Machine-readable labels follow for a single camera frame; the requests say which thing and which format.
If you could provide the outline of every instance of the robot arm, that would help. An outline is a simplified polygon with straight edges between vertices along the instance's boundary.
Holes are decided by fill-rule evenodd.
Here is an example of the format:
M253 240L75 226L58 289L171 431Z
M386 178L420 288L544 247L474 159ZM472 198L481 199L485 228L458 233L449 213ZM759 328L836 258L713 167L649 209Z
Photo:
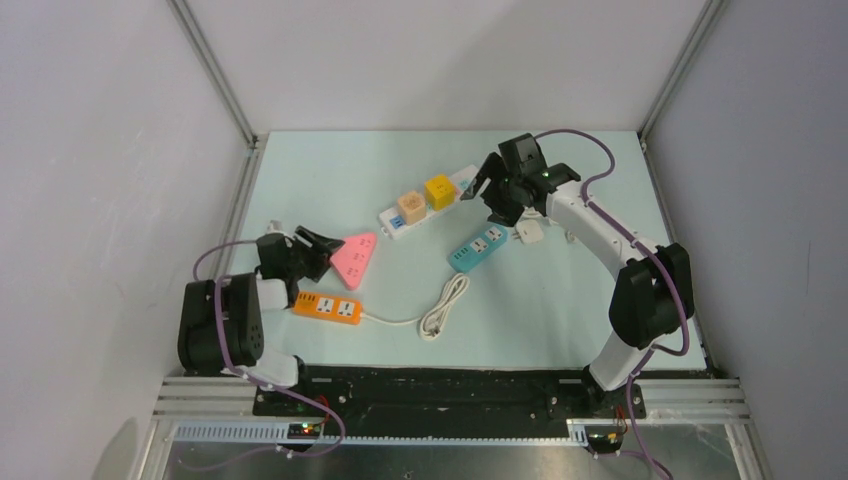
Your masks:
M504 142L499 149L501 155L489 155L462 199L483 190L481 197L492 210L489 220L510 227L525 208L533 207L574 233L598 257L616 280L609 310L613 332L586 367L584 384L598 394L615 390L626 382L651 345L680 327L670 291L632 239L625 238L584 201L580 176L564 164L548 167L532 135ZM624 228L636 236L632 229ZM638 240L670 273L687 318L691 318L694 307L686 250L678 244L662 247L650 239Z

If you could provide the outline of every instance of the white plug adapter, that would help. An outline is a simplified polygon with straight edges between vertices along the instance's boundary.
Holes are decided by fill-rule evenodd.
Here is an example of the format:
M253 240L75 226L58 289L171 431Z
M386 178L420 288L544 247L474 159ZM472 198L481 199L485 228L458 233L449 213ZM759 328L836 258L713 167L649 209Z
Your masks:
M266 386L263 390L273 390L272 385L288 388L297 385L297 359L291 355L265 345L262 356L256 361L256 365L244 368L250 376L263 382Z
M522 220L515 224L515 233L521 239L521 243L528 245L536 243L545 238L545 233L542 232L542 227L536 220Z
M261 312L282 311L289 306L286 284L279 278L265 280L257 275L256 295L259 297L259 310Z
M283 222L279 220L271 220L265 228L265 233L285 233L283 232Z

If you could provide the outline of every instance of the light blue table surface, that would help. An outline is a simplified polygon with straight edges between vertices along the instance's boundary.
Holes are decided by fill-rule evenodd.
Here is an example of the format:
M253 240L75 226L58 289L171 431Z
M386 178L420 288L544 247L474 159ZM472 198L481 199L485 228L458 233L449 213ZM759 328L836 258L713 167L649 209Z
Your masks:
M287 232L303 225L342 238L377 232L378 243L362 285L350 292L334 271L301 290L357 298L366 311L389 320L417 317L432 307L454 274L447 256L486 224L479 197L466 201L399 240L380 232L377 215L425 180L474 163L498 143L525 132L274 132L268 139L241 238L257 238L272 219ZM616 171L592 185L601 202L631 227L668 243L635 132L598 132L616 156ZM548 164L564 162L584 179L607 168L593 143L570 135L540 140ZM359 326L325 322L290 311L265 314L266 344L307 363L472 368L581 368L612 331L607 317L614 281L581 243L568 244L560 227L544 226L533 245L510 240L471 272L441 336L419 339L416 326ZM231 273L251 271L259 258L239 247ZM654 355L649 369L703 369L693 348L682 358ZM679 338L666 344L679 348Z

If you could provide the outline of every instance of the electrical outlet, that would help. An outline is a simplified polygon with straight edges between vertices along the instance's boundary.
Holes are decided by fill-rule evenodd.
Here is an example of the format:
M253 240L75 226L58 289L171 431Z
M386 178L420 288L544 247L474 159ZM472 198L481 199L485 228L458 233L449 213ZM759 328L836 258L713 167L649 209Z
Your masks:
M427 216L427 201L424 195L415 190L398 197L397 209L404 223L413 225L415 222L424 220Z
M353 316L353 308L354 303L343 300L339 302L339 310L336 312L337 315L341 315L343 317L352 317Z
M456 200L457 190L447 175L440 174L424 183L424 198L433 210L441 210Z
M489 248L489 244L486 243L486 241L483 240L482 238L478 238L478 239L474 240L473 242L471 242L471 248L473 248L474 251L477 252L477 253L483 253L483 250L486 250L487 248Z
M321 297L321 299L318 300L318 307L315 310L318 310L321 313L330 313L333 311L333 303L335 302L332 298Z
M503 232L495 227L486 230L486 237L488 237L492 243L497 242L502 236Z
M389 223L390 223L390 224L392 225L392 227L394 227L395 229L398 229L398 228L400 228L400 227L402 227L402 226L406 225L406 222L404 222L404 221L403 221L403 217L401 217L400 215L398 215L397 217L395 217L395 218L393 218L393 219L389 220Z
M500 225L489 226L448 257L448 263L459 273L468 273L506 243L509 236Z

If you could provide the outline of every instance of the orange power strip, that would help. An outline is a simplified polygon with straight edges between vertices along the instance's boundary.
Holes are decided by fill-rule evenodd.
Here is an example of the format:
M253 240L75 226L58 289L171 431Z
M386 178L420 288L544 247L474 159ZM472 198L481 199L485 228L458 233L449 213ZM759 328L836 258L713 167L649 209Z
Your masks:
M302 317L359 325L362 304L352 298L337 297L325 293L300 292L294 302L292 312Z

